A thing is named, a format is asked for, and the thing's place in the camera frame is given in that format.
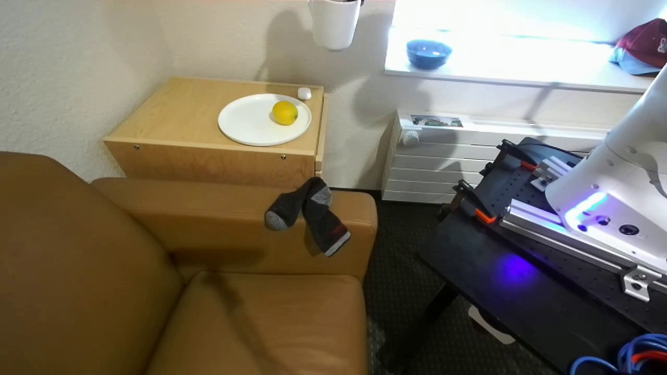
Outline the blue bowl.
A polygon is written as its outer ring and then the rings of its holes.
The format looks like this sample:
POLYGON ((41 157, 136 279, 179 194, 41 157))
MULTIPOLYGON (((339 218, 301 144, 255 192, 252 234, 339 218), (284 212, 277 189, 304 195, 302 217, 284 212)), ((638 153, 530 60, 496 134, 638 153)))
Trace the blue bowl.
POLYGON ((435 70, 446 64, 453 49, 440 41, 410 40, 406 54, 410 64, 421 70, 435 70))

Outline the white round plate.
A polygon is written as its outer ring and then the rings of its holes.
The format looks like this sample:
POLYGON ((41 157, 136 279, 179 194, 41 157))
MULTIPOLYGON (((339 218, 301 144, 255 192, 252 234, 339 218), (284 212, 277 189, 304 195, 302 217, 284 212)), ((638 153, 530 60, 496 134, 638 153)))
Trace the white round plate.
POLYGON ((218 115, 220 131, 234 142, 248 146, 269 147, 291 142, 309 129, 312 112, 298 99, 276 93, 259 93, 227 104, 218 115), (286 103, 294 121, 277 121, 274 107, 286 103))

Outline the black clamp with orange tip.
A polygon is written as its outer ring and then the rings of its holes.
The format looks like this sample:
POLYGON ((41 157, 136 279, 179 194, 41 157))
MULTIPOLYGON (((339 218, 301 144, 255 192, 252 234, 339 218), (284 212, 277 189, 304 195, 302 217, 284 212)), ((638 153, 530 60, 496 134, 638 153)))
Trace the black clamp with orange tip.
POLYGON ((507 156, 519 160, 520 166, 522 166, 525 169, 529 169, 529 171, 534 171, 538 167, 538 163, 535 161, 535 159, 533 159, 526 152, 524 152, 524 150, 521 149, 518 145, 516 145, 513 142, 510 142, 507 139, 503 139, 502 143, 496 146, 496 148, 499 150, 499 152, 498 156, 492 162, 492 165, 494 167, 502 163, 507 156))
POLYGON ((498 220, 498 216, 494 215, 491 210, 482 202, 480 197, 476 194, 474 188, 465 180, 459 180, 457 185, 452 188, 455 195, 449 204, 449 211, 456 211, 462 202, 468 202, 473 208, 474 218, 481 223, 488 225, 494 224, 498 220))

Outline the maroon and blue cap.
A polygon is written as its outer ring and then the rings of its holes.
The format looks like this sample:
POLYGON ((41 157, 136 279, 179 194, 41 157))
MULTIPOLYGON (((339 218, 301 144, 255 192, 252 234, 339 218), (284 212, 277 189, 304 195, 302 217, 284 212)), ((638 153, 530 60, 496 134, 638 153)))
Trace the maroon and blue cap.
POLYGON ((628 31, 617 41, 608 61, 633 76, 659 73, 667 64, 667 21, 653 19, 628 31))

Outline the white radiator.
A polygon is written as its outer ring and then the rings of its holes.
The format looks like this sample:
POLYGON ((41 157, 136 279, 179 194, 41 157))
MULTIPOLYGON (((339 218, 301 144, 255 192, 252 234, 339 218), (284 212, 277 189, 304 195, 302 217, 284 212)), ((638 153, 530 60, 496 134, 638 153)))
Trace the white radiator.
POLYGON ((605 128, 588 124, 536 125, 512 119, 398 109, 382 175, 381 196, 394 202, 448 203, 459 180, 473 186, 481 182, 480 171, 496 158, 496 146, 503 139, 519 143, 531 137, 586 156, 606 133, 605 128), (410 115, 459 117, 464 126, 415 126, 410 115), (420 143, 406 148, 400 137, 403 131, 410 130, 419 132, 420 143))

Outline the dark grey sock with red stripe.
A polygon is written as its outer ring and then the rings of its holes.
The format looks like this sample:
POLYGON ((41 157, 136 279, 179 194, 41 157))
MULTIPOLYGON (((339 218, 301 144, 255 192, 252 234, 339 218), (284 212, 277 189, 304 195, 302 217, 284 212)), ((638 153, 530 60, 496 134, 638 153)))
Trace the dark grey sock with red stripe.
POLYGON ((302 214, 318 249, 327 257, 333 256, 351 238, 340 218, 331 211, 333 194, 320 177, 307 181, 302 214))

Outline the yellow lemon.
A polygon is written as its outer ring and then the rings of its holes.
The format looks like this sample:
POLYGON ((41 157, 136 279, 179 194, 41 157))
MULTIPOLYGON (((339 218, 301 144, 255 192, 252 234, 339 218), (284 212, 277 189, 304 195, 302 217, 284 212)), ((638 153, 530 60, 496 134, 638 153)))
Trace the yellow lemon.
POLYGON ((294 124, 298 116, 298 108, 289 101, 279 101, 271 109, 272 120, 282 126, 294 124))

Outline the black robot stand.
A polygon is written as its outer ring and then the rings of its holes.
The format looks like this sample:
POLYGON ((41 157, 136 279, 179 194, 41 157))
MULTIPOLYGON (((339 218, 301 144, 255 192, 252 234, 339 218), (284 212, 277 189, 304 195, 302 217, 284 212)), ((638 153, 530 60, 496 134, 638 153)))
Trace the black robot stand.
POLYGON ((583 356, 614 363, 620 347, 641 334, 667 335, 667 294, 650 301, 624 294, 623 268, 594 265, 583 254, 553 249, 488 225, 461 203, 440 214, 420 259, 444 281, 403 337, 382 347, 380 361, 401 373, 436 318, 460 296, 559 373, 583 356))

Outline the printed card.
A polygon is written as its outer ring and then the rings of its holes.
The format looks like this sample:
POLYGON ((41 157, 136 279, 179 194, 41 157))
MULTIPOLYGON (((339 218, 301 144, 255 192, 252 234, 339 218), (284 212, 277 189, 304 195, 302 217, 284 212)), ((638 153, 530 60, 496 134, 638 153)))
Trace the printed card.
POLYGON ((450 116, 410 115, 415 126, 420 127, 455 127, 464 126, 462 119, 450 116))

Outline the white window sill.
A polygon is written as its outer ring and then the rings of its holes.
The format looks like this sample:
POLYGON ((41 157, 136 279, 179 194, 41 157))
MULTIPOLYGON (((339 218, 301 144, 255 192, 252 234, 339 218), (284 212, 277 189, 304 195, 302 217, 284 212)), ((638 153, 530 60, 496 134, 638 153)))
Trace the white window sill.
POLYGON ((609 61, 611 54, 612 46, 586 41, 391 28, 385 72, 421 79, 645 92, 653 76, 627 73, 609 61), (441 67, 419 69, 407 56, 407 44, 412 40, 438 41, 452 48, 452 53, 441 67))

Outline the white mug cup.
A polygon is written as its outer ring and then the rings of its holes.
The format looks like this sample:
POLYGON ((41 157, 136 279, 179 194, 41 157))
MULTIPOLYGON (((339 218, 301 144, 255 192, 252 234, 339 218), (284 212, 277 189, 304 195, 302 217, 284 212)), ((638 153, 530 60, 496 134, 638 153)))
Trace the white mug cup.
POLYGON ((320 47, 341 51, 352 45, 360 16, 358 0, 308 0, 312 35, 320 47))

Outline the light wooden dresser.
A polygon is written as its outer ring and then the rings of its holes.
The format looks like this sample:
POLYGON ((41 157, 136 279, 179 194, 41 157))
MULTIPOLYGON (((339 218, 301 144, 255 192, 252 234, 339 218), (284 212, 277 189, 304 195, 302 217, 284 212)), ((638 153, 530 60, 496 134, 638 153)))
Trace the light wooden dresser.
POLYGON ((129 178, 185 180, 295 189, 321 176, 328 97, 310 86, 312 114, 303 135, 276 146, 234 142, 218 125, 220 111, 237 99, 277 94, 295 99, 298 84, 170 78, 103 138, 129 178))

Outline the white flat object under stand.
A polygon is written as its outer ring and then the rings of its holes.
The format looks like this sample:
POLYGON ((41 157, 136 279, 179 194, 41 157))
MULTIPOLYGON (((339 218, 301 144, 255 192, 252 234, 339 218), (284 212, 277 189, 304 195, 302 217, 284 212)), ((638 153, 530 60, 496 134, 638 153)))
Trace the white flat object under stand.
POLYGON ((512 335, 503 331, 500 325, 497 322, 493 322, 490 317, 484 316, 476 306, 471 305, 467 313, 474 328, 480 332, 490 334, 495 340, 498 340, 498 342, 505 346, 516 342, 516 339, 512 335))

